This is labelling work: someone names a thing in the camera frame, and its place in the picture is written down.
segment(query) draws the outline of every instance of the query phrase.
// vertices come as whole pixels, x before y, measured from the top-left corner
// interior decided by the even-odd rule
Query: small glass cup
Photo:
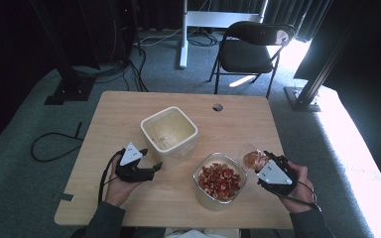
[[[239,157],[242,158],[243,165],[251,170],[260,171],[268,162],[268,157],[262,150],[259,150],[252,144],[244,144],[239,151]]]

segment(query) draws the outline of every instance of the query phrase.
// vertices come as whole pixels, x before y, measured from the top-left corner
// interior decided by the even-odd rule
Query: clear glass bowl
[[[240,177],[239,188],[234,191],[234,194],[227,199],[218,199],[209,195],[204,187],[199,185],[199,175],[202,174],[202,168],[209,168],[213,164],[227,164],[229,168],[233,169],[235,174],[238,174]],[[196,185],[196,198],[199,203],[206,209],[212,211],[220,211],[231,205],[231,202],[237,197],[240,191],[246,184],[247,174],[243,168],[241,168],[236,161],[231,159],[230,157],[222,154],[222,153],[212,153],[208,157],[206,157],[196,168],[193,173],[193,181]]]

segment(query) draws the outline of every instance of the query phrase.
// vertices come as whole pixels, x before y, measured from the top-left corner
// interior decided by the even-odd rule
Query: square plastic container
[[[214,198],[212,195],[209,195],[204,187],[201,187],[199,185],[200,177],[199,175],[203,172],[203,167],[210,168],[210,166],[214,164],[227,164],[227,166],[230,169],[233,169],[235,174],[238,174],[240,176],[239,181],[239,189],[235,191],[235,193],[228,197],[228,199],[218,199]],[[226,209],[232,204],[232,201],[237,197],[237,195],[240,193],[240,191],[243,189],[243,187],[246,184],[247,181],[247,174],[244,171],[243,168],[241,168],[237,162],[235,162],[230,157],[222,154],[222,153],[212,153],[209,155],[205,160],[203,160],[199,166],[196,168],[196,170],[193,173],[193,181],[196,185],[196,198],[199,201],[199,203],[206,209],[211,211],[221,211]]]
[[[169,107],[141,122],[141,130],[148,146],[156,153],[162,169],[174,168],[187,159],[194,148],[197,128],[179,108]]]

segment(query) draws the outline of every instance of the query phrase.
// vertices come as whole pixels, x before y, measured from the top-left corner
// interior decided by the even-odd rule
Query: red food pieces
[[[213,163],[209,168],[202,167],[198,177],[199,186],[217,200],[228,200],[240,189],[240,174],[228,164]]]

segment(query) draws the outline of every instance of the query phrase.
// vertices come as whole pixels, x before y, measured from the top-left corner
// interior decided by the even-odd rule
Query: person's right hand
[[[299,176],[299,182],[297,183],[296,187],[292,190],[292,192],[290,192],[289,196],[308,203],[315,202],[314,195],[312,193],[312,191],[314,190],[314,185],[310,180],[308,180],[308,168],[297,166],[290,161],[289,166]],[[308,186],[312,191],[308,190],[308,188],[300,184],[300,182]],[[281,202],[284,204],[284,206],[287,208],[287,210],[290,211],[290,213],[300,213],[312,210],[310,206],[291,201],[283,197],[279,198]]]

